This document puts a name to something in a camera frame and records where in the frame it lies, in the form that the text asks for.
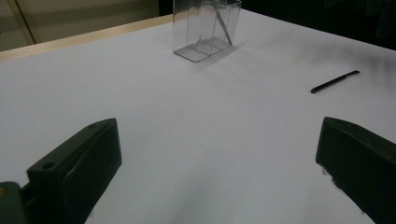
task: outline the cabinet door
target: cabinet door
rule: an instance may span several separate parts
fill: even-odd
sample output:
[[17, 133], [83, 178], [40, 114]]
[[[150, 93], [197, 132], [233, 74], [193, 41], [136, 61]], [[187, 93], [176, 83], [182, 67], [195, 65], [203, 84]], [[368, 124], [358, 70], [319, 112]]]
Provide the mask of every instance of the cabinet door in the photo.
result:
[[0, 0], [0, 51], [34, 44], [12, 0]]
[[158, 0], [16, 1], [37, 43], [159, 15]]

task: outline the black pen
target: black pen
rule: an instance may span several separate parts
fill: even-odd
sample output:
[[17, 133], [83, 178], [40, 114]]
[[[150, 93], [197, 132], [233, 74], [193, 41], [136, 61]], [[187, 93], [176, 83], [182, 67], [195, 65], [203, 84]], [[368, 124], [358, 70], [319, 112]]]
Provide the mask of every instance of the black pen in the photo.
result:
[[326, 88], [328, 86], [331, 86], [332, 84], [335, 84], [335, 83], [337, 83], [339, 81], [342, 81], [342, 80], [346, 79], [347, 77], [350, 77], [350, 76], [358, 74], [358, 73], [360, 73], [360, 71], [356, 71], [356, 70], [353, 71], [353, 72], [350, 72], [350, 73], [346, 73], [345, 75], [342, 75], [342, 76], [337, 77], [337, 78], [335, 78], [335, 79], [333, 79], [331, 81], [328, 81], [328, 82], [326, 82], [324, 84], [321, 84], [320, 86], [315, 87], [314, 89], [311, 90], [311, 93], [315, 93], [317, 91], [321, 91], [324, 88]]

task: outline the clear plastic container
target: clear plastic container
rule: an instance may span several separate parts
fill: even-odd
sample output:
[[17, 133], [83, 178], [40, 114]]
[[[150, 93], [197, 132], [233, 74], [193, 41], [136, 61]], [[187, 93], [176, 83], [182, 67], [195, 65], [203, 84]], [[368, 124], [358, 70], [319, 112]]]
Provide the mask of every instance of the clear plastic container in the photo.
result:
[[233, 45], [241, 1], [174, 0], [174, 53], [193, 62]]

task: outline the wooden table edge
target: wooden table edge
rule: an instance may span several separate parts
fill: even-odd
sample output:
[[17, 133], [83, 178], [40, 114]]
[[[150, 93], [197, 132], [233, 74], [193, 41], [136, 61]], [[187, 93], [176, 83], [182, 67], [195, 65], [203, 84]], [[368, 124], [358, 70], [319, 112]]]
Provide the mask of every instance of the wooden table edge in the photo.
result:
[[5, 50], [0, 52], [0, 62], [19, 59], [40, 53], [45, 53], [56, 49], [64, 49], [83, 43], [109, 38], [115, 35], [122, 35], [133, 31], [146, 29], [149, 27], [166, 24], [168, 22], [171, 22], [172, 20], [173, 20], [173, 16], [167, 15], [167, 16], [148, 19], [144, 21], [131, 22], [128, 24], [111, 27], [95, 32], [90, 32], [83, 35], [74, 35], [74, 36], [53, 40], [41, 44], [30, 45], [18, 49]]

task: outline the white table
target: white table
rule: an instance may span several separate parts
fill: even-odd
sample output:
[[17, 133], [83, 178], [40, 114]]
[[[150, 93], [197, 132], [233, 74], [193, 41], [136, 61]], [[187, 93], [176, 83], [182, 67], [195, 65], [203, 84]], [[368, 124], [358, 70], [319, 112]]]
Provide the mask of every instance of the white table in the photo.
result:
[[234, 44], [191, 63], [167, 23], [0, 63], [0, 181], [117, 118], [123, 165], [87, 223], [373, 223], [315, 155], [326, 116], [396, 142], [396, 52], [245, 10]]

